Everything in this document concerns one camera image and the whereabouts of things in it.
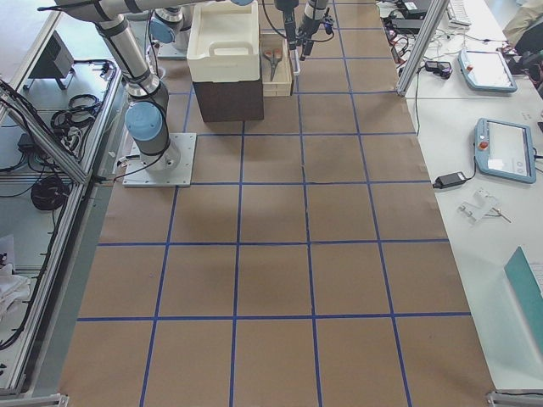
metal plate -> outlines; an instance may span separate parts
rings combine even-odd
[[[196,149],[196,133],[171,133],[171,142],[181,151],[181,161],[173,170],[151,172],[142,170],[123,178],[125,187],[179,187],[190,186],[193,177],[194,150]],[[139,154],[136,143],[132,146],[131,154]],[[140,170],[142,162],[133,160],[126,167],[126,172]]]

robotic arm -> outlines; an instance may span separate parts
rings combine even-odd
[[[174,22],[182,6],[208,0],[55,0],[56,6],[41,10],[63,11],[78,20],[93,22],[106,42],[126,81],[126,90],[133,105],[126,113],[126,127],[140,149],[141,160],[149,171],[173,168],[179,160],[179,151],[168,135],[165,123],[168,91],[159,77],[151,72],[139,50],[128,22],[123,14],[141,13],[161,8],[155,14],[163,21]],[[253,0],[232,0],[244,6]],[[325,15],[328,0],[307,0],[302,24],[296,32],[294,8],[299,0],[274,0],[283,12],[283,23],[289,48],[301,45],[308,55],[311,36],[316,33]]]

table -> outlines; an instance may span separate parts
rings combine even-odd
[[[465,7],[473,22],[468,35],[502,39],[483,0],[466,1]],[[441,52],[459,51],[464,41],[468,49],[496,47],[495,42],[455,36]],[[444,59],[456,60],[456,55]],[[467,176],[473,173],[473,133],[481,117],[529,125],[535,147],[543,151],[543,134],[537,126],[543,100],[527,78],[518,78],[515,93],[475,92],[467,87],[456,61],[455,67],[448,81],[424,71],[419,78],[419,142],[432,179],[459,170]],[[406,95],[415,125],[416,80]],[[474,202],[473,194],[480,187],[498,198],[512,224],[501,218],[483,219],[476,225],[468,222],[458,207],[464,201]],[[543,181],[530,186],[477,174],[459,189],[437,192],[436,198],[496,388],[543,388],[543,356],[503,270],[518,246],[529,261],[543,259]]]
[[[0,0],[2,33],[10,33],[10,38],[14,39],[0,42],[0,76],[16,90],[31,73],[62,15],[60,12],[38,12],[37,8],[42,5],[40,0]],[[6,113],[0,106],[0,122]]]

